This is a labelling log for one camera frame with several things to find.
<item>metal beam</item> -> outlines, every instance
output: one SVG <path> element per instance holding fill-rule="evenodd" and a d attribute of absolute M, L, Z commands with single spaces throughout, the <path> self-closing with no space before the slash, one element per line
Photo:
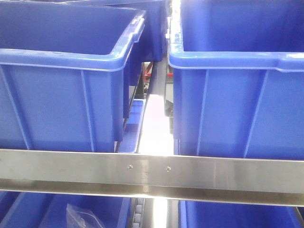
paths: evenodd
<path fill-rule="evenodd" d="M 0 189 L 304 206 L 304 161 L 0 150 Z"/>

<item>plastic bin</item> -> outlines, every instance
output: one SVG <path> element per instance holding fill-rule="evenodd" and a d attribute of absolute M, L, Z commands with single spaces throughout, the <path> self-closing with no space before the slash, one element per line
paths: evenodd
<path fill-rule="evenodd" d="M 136 152 L 145 101 L 134 99 L 119 152 Z M 130 198 L 0 191 L 1 228 L 66 228 L 67 204 L 91 210 L 106 228 L 126 228 Z"/>
<path fill-rule="evenodd" d="M 67 204 L 91 210 L 106 228 L 125 228 L 130 198 L 20 193 L 1 228 L 66 228 Z"/>
<path fill-rule="evenodd" d="M 0 1 L 0 148 L 113 152 L 123 135 L 124 67 L 143 16 Z"/>
<path fill-rule="evenodd" d="M 63 0 L 31 0 L 35 2 L 48 2 L 48 3 L 53 3 L 53 2 L 59 2 L 61 3 Z M 94 4 L 90 4 L 90 1 L 85 1 L 84 3 L 80 3 L 78 1 L 73 2 L 75 5 L 82 5 L 82 6 L 94 6 Z M 130 107 L 129 107 L 129 97 L 132 96 L 132 94 L 129 93 L 129 87 L 132 86 L 137 86 L 138 81 L 141 75 L 142 71 L 142 57 L 141 57 L 141 48 L 140 45 L 138 44 L 139 40 L 136 41 L 133 44 L 133 47 L 131 49 L 131 52 L 129 54 L 128 60 L 125 63 L 124 69 L 123 69 L 123 117 L 125 119 L 129 118 L 129 112 L 130 112 Z"/>
<path fill-rule="evenodd" d="M 147 11 L 145 29 L 139 42 L 141 61 L 161 61 L 162 53 L 167 51 L 165 34 L 167 33 L 169 14 L 168 0 L 37 0 L 64 2 L 87 6 L 128 7 Z"/>
<path fill-rule="evenodd" d="M 18 195 L 18 192 L 0 191 L 0 221 L 7 214 Z"/>
<path fill-rule="evenodd" d="M 176 153 L 304 159 L 303 12 L 298 0 L 173 9 Z"/>
<path fill-rule="evenodd" d="M 123 133 L 123 140 L 120 143 L 120 153 L 136 153 L 139 144 L 140 133 L 143 123 L 145 101 L 134 99 L 130 111 L 130 118 Z"/>
<path fill-rule="evenodd" d="M 179 202 L 180 228 L 300 228 L 291 207 Z"/>

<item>metal shelf frame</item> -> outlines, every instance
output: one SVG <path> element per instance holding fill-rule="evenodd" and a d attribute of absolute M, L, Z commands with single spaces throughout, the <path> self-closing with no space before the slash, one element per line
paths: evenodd
<path fill-rule="evenodd" d="M 164 55 L 152 70 L 140 154 L 1 149 L 0 190 L 304 206 L 304 161 L 173 155 L 159 123 L 166 73 Z"/>

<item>bin rim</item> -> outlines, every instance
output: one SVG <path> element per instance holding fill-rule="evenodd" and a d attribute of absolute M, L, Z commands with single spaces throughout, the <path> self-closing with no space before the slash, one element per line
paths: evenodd
<path fill-rule="evenodd" d="M 29 1 L 10 1 L 0 0 L 0 4 L 50 4 L 49 2 L 29 2 Z M 83 8 L 91 6 L 78 6 L 69 4 L 52 4 L 57 7 Z M 127 27 L 124 29 L 112 51 L 106 55 L 80 54 L 69 52 L 39 51 L 24 49 L 0 48 L 0 64 L 31 67 L 51 67 L 68 68 L 96 71 L 120 71 L 125 67 L 134 43 L 137 43 L 144 29 L 145 13 L 144 10 L 98 7 L 102 9 L 132 10 L 136 14 Z"/>
<path fill-rule="evenodd" d="M 164 1 L 164 0 L 72 0 L 72 1 L 65 1 L 62 0 L 60 3 L 73 3 L 73 2 L 83 2 L 87 3 L 88 5 L 90 2 L 93 3 L 101 3 L 104 6 L 110 5 L 122 5 L 122 4 L 131 4 L 131 3 L 145 3 L 145 2 L 154 2 L 154 1 Z"/>
<path fill-rule="evenodd" d="M 172 5 L 169 65 L 176 69 L 263 69 L 304 72 L 304 52 L 185 51 L 181 0 Z"/>

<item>plastic bag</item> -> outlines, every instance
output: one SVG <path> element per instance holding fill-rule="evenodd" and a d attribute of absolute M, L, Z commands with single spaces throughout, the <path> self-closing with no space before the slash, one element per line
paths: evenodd
<path fill-rule="evenodd" d="M 90 210 L 68 204 L 66 212 L 66 228 L 105 228 Z"/>

